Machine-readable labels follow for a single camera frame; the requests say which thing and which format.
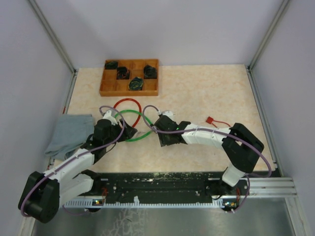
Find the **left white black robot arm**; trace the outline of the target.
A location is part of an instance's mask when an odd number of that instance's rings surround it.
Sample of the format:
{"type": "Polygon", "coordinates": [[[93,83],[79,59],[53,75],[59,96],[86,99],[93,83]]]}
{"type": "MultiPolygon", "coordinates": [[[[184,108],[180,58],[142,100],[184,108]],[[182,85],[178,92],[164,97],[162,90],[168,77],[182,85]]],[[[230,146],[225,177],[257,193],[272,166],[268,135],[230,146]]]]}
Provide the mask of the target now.
{"type": "Polygon", "coordinates": [[[90,166],[107,153],[108,146],[129,140],[136,133],[137,129],[123,119],[99,120],[93,134],[71,157],[50,170],[29,175],[18,203],[21,214],[47,223],[71,199],[85,193],[99,194],[102,191],[100,175],[91,171],[90,166]]]}

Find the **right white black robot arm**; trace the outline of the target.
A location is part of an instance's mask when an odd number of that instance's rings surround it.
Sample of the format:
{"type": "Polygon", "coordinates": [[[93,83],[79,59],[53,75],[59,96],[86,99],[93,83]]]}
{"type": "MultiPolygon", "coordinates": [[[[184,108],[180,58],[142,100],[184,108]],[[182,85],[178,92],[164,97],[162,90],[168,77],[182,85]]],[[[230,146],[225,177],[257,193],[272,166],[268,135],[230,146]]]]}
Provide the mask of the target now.
{"type": "Polygon", "coordinates": [[[157,129],[160,145],[199,144],[213,146],[223,150],[230,165],[224,171],[220,190],[232,194],[238,181],[253,172],[264,144],[243,124],[235,123],[231,128],[211,130],[189,121],[177,124],[167,115],[160,115],[153,125],[157,129]]]}

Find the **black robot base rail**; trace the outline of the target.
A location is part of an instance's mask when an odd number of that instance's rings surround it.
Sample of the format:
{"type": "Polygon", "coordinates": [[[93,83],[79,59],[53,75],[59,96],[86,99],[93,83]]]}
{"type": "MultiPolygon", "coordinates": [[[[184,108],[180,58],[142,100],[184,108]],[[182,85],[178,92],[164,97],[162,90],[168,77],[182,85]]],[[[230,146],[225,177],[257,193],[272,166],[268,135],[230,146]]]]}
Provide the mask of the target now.
{"type": "Polygon", "coordinates": [[[64,189],[55,180],[46,185],[43,209],[52,215],[76,197],[88,211],[102,207],[189,207],[217,204],[226,211],[247,196],[248,182],[231,187],[217,173],[95,173],[85,170],[64,189]]]}

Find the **red cable lock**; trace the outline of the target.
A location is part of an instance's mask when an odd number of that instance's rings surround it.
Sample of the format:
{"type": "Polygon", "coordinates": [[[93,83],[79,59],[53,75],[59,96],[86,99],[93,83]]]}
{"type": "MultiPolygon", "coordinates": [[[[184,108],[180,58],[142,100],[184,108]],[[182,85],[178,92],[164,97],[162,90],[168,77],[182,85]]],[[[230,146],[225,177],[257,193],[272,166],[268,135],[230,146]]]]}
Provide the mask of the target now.
{"type": "MultiPolygon", "coordinates": [[[[118,102],[115,103],[114,108],[116,108],[120,103],[125,102],[125,101],[132,101],[132,102],[134,102],[138,106],[138,112],[142,113],[142,108],[141,108],[140,103],[137,100],[133,99],[133,98],[123,98],[123,99],[119,100],[118,102]]],[[[141,116],[138,115],[136,121],[132,125],[133,128],[138,124],[138,122],[140,121],[140,118],[141,118],[141,116]]]]}

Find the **green cable lock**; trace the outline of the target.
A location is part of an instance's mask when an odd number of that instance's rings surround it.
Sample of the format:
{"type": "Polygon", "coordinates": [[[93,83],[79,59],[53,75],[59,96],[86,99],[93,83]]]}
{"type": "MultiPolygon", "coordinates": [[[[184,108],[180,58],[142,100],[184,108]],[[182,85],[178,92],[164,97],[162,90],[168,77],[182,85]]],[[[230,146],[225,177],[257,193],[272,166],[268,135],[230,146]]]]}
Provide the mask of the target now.
{"type": "MultiPolygon", "coordinates": [[[[140,116],[144,117],[144,118],[146,119],[146,121],[147,121],[150,125],[152,125],[152,122],[151,122],[146,116],[144,116],[142,113],[140,113],[140,112],[138,112],[138,111],[135,111],[135,110],[122,110],[122,111],[120,111],[120,113],[121,113],[121,114],[122,114],[122,113],[136,113],[136,114],[138,114],[139,117],[140,117],[140,116]]],[[[123,136],[121,136],[120,139],[119,139],[117,142],[124,142],[124,141],[125,141],[125,142],[135,142],[135,141],[139,141],[139,140],[141,140],[141,139],[147,137],[148,135],[150,135],[152,132],[153,132],[153,131],[150,130],[149,132],[145,133],[144,135],[142,135],[142,136],[140,136],[140,137],[137,137],[137,138],[133,138],[133,139],[122,139],[123,136]]]]}

